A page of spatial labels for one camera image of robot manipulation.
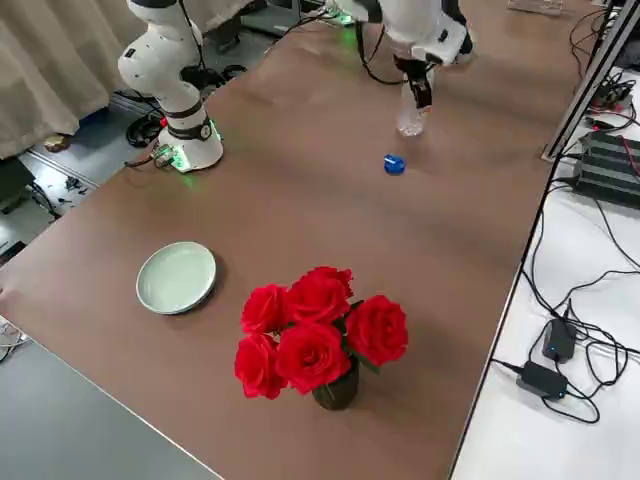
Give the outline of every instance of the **blue bottle cap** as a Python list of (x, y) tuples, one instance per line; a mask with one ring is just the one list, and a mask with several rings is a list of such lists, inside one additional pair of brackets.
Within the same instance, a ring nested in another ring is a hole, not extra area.
[(384, 170), (389, 175), (401, 175), (404, 173), (407, 164), (404, 158), (397, 155), (385, 155), (384, 157)]

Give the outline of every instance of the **plastic water bottle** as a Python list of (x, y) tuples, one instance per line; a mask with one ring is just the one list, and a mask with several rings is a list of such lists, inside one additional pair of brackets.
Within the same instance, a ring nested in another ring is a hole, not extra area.
[[(433, 69), (427, 73), (427, 80), (433, 90), (433, 80), (435, 74)], [(398, 131), (405, 137), (415, 137), (424, 132), (427, 116), (431, 111), (431, 106), (418, 108), (416, 99), (408, 82), (402, 85), (402, 95), (400, 101), (400, 113), (398, 115)]]

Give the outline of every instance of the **table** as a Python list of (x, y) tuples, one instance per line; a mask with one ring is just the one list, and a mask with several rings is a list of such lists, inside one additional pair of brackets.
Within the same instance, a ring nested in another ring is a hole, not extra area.
[[(118, 174), (0, 271), (0, 312), (227, 479), (445, 477), (549, 174), (538, 152), (571, 96), (579, 16), (466, 7), (481, 56), (439, 77), (425, 137), (396, 135), (399, 90), (366, 77), (352, 32), (292, 33), (208, 102), (224, 161)], [(388, 49), (372, 68), (395, 73)], [(183, 239), (218, 257), (212, 298), (146, 312), (140, 265)], [(245, 299), (321, 264), (403, 305), (407, 355), (365, 374), (343, 413), (293, 392), (246, 400)]]
[[(640, 80), (640, 75), (626, 73), (624, 80)], [(636, 108), (640, 101), (634, 99)], [(625, 119), (613, 115), (598, 116), (614, 125)], [(579, 126), (572, 140), (589, 130)], [(625, 137), (639, 140), (640, 127), (631, 127)], [(561, 164), (556, 177), (572, 175)], [(607, 219), (617, 239), (632, 258), (640, 258), (640, 212), (603, 203)], [(575, 285), (597, 279), (609, 269), (631, 270), (609, 239), (604, 222), (594, 203), (570, 191), (552, 193), (544, 205), (544, 237), (536, 257), (536, 284), (553, 305)], [(540, 225), (537, 225), (537, 238)], [(531, 254), (525, 262), (530, 271)], [(576, 294), (574, 306), (581, 319), (611, 333), (627, 347), (640, 346), (640, 278), (611, 277), (598, 287)], [(517, 276), (514, 296), (503, 319), (503, 329), (494, 357), (522, 364), (527, 352), (549, 316), (540, 307), (524, 277)], [(552, 367), (540, 354), (535, 361)], [(611, 358), (596, 360), (603, 376), (613, 371)], [(568, 378), (590, 392), (595, 387), (585, 365), (584, 350), (563, 366)], [(550, 412), (540, 400), (519, 389), (511, 372), (491, 366), (480, 391), (466, 440), (454, 470), (454, 480), (494, 478), (581, 478), (611, 480), (637, 477), (636, 432), (640, 428), (637, 399), (640, 394), (640, 368), (632, 358), (629, 370), (618, 384), (595, 397), (602, 419), (596, 426), (585, 426)], [(590, 409), (569, 399), (574, 414), (589, 417)]]

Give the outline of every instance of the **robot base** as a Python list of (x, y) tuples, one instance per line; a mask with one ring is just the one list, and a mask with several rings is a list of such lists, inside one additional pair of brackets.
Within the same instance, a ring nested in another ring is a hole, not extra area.
[(158, 136), (157, 151), (170, 159), (171, 166), (180, 173), (212, 167), (222, 158), (221, 137), (211, 125), (212, 134), (204, 142), (199, 139), (181, 140), (165, 129)]

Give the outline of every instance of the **brown tabletop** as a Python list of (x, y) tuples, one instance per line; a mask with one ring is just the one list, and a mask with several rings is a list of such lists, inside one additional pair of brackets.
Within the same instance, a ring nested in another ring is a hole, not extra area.
[[(440, 72), (417, 141), (395, 133), (399, 90), (366, 76), (352, 33), (292, 33), (209, 101), (216, 168), (118, 174), (0, 271), (0, 314), (227, 479), (444, 478), (549, 173), (538, 152), (576, 81), (579, 15), (505, 4), (465, 3), (479, 58)], [(373, 68), (395, 75), (388, 51)], [(404, 175), (384, 173), (387, 153)], [(215, 292), (152, 314), (136, 275), (179, 240), (215, 252)], [(292, 391), (245, 399), (245, 299), (315, 265), (400, 302), (406, 356), (366, 372), (345, 412)]]

